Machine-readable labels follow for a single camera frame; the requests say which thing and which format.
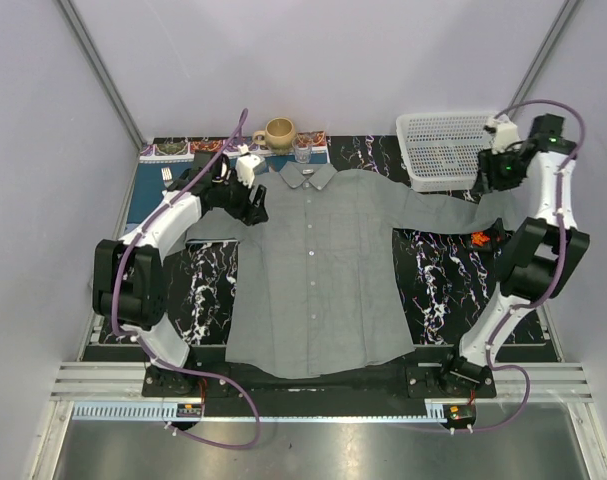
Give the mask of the silver fork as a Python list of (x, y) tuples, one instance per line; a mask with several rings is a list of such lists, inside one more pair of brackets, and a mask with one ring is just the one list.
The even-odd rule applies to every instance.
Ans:
[(171, 169), (169, 167), (163, 167), (161, 169), (161, 175), (164, 186), (169, 187), (174, 181)]

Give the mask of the tan ceramic mug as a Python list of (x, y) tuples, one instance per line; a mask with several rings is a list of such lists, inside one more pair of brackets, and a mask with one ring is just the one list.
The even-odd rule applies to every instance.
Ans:
[(253, 134), (252, 141), (276, 155), (286, 155), (292, 148), (296, 135), (294, 123), (288, 118), (270, 120), (265, 128)]

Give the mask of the small clear glass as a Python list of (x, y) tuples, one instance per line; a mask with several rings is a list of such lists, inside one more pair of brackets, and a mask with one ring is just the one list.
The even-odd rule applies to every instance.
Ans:
[(313, 138), (307, 134), (297, 134), (292, 141), (292, 151), (297, 163), (308, 164), (313, 151)]

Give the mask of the black open display box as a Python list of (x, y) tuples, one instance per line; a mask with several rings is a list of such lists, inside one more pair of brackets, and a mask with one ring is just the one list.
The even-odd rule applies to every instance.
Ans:
[(483, 232), (485, 232), (487, 235), (489, 235), (492, 238), (491, 246), (489, 248), (484, 248), (484, 249), (472, 248), (470, 246), (470, 237), (472, 234), (471, 233), (465, 238), (465, 247), (468, 251), (482, 252), (482, 253), (494, 253), (506, 241), (506, 232), (505, 232), (503, 221), (501, 219), (497, 219), (496, 222), (490, 228), (488, 228), (487, 230), (483, 230)]

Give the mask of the blue patterned placemat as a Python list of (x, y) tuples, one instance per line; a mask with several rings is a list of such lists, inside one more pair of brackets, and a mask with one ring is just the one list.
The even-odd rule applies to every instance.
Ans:
[[(313, 138), (311, 164), (322, 165), (329, 163), (328, 139), (324, 131), (305, 132)], [(157, 138), (152, 144), (146, 145), (139, 155), (136, 169), (133, 193), (129, 202), (129, 210), (125, 220), (123, 233), (129, 233), (157, 207), (161, 202), (163, 184), (161, 169), (169, 167), (173, 179), (177, 179), (193, 162), (197, 151), (216, 153), (223, 145), (224, 137), (169, 137)], [(286, 163), (294, 162), (293, 153), (276, 155), (270, 150), (259, 147), (252, 142), (251, 137), (244, 137), (251, 152), (265, 158), (266, 165), (262, 173), (278, 172)]]

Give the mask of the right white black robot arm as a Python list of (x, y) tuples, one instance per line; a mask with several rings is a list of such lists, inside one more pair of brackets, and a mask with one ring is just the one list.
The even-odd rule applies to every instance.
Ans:
[(447, 396), (469, 396), (492, 384), (500, 348), (523, 318), (559, 294), (590, 245), (572, 211), (579, 146), (563, 137), (563, 125), (561, 116), (539, 115), (526, 139), (511, 121), (494, 118), (485, 126), (493, 144), (478, 155), (475, 190), (489, 194), (528, 183), (534, 200), (501, 249), (486, 309), (437, 371), (436, 384)]

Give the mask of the orange brooch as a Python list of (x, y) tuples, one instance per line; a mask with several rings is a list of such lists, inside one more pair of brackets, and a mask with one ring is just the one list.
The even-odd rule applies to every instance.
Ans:
[(471, 237), (470, 237), (470, 246), (472, 248), (479, 248), (479, 249), (489, 248), (491, 246), (491, 241), (492, 241), (492, 238), (489, 235), (487, 235), (485, 232), (483, 232), (483, 231), (474, 232), (471, 234)]

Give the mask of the grey button shirt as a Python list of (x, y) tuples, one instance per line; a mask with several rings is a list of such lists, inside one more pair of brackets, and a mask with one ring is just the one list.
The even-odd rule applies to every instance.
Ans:
[(280, 378), (382, 364), (413, 350), (394, 271), (394, 229), (467, 234), (517, 221), (507, 192), (470, 203), (329, 164), (311, 174), (288, 165), (258, 181), (267, 190), (266, 222), (247, 226), (214, 209), (186, 239), (237, 241), (226, 358)]

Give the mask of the white plastic mesh basket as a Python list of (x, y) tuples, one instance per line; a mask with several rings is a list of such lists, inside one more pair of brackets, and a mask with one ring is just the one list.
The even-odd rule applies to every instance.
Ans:
[(411, 187), (420, 193), (473, 188), (478, 153), (488, 149), (491, 111), (403, 114), (396, 119), (400, 153)]

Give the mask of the black marble pattern mat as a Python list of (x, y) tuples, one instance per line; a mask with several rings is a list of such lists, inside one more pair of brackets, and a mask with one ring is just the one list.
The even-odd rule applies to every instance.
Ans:
[[(395, 137), (326, 136), (329, 163), (337, 170), (367, 170), (396, 182), (409, 181)], [(117, 221), (119, 235), (125, 234), (134, 181)], [(468, 251), (465, 238), (413, 230), (392, 233), (397, 288), (416, 345), (453, 343), (490, 299), (494, 255)], [(225, 345), (237, 266), (237, 246), (231, 241), (198, 244), (165, 261), (169, 318), (192, 346)]]

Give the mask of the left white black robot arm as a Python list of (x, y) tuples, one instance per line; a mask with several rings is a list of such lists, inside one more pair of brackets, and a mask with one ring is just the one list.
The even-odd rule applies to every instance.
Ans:
[(256, 183), (264, 159), (242, 148), (235, 159), (199, 151), (180, 176), (163, 168), (164, 189), (152, 212), (117, 240), (98, 243), (94, 254), (92, 308), (147, 353), (146, 379), (167, 395), (186, 396), (205, 386), (189, 345), (167, 315), (163, 261), (187, 230), (218, 208), (247, 226), (268, 219), (267, 190)]

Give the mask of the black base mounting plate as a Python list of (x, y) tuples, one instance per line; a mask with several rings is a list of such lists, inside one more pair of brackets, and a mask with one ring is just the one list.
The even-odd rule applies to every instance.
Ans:
[(282, 379), (262, 370), (224, 360), (221, 348), (195, 348), (187, 367), (210, 373), (192, 376), (148, 365), (142, 382), (144, 397), (195, 398), (205, 395), (208, 417), (250, 417), (247, 401), (220, 375), (240, 384), (259, 414), (269, 418), (405, 417), (427, 413), (424, 401), (468, 400), (463, 380), (441, 378), (441, 366), (426, 364), (425, 349), (383, 365), (306, 379)]

